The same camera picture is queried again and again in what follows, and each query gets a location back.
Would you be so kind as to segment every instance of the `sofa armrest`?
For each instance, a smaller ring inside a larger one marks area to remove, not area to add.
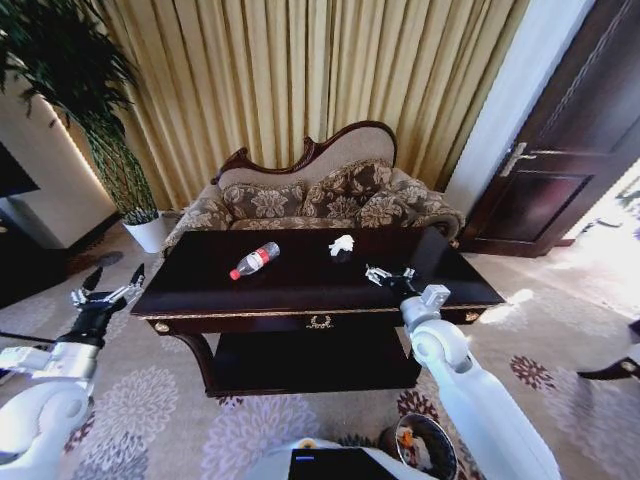
[[[448,205],[442,193],[429,190],[402,170],[393,169],[389,189],[416,212],[412,227],[434,226],[447,240],[453,240],[464,227],[464,215]]]
[[[222,192],[216,185],[207,185],[164,242],[162,255],[166,258],[184,232],[196,230],[228,230],[233,217],[222,201]]]

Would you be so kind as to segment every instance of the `lower shelf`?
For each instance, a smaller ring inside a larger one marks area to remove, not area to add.
[[[221,335],[209,396],[413,388],[420,366],[394,328]]]

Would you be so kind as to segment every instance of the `bamboo plant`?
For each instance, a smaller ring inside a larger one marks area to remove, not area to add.
[[[130,105],[134,67],[101,31],[91,0],[0,0],[0,88],[23,78],[27,104],[41,95],[87,136],[102,184],[128,225],[158,218],[138,159],[125,143],[115,111]]]

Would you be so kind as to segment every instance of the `plastic bottle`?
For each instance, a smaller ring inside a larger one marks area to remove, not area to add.
[[[278,244],[269,242],[240,260],[238,266],[229,272],[229,276],[233,280],[237,280],[240,277],[251,275],[278,255],[280,255],[280,247],[278,247]]]

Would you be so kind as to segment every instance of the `curtain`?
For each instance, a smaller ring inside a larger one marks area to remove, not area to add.
[[[528,0],[114,0],[138,68],[123,112],[160,208],[182,208],[242,146],[271,168],[373,119],[397,166],[443,188]]]

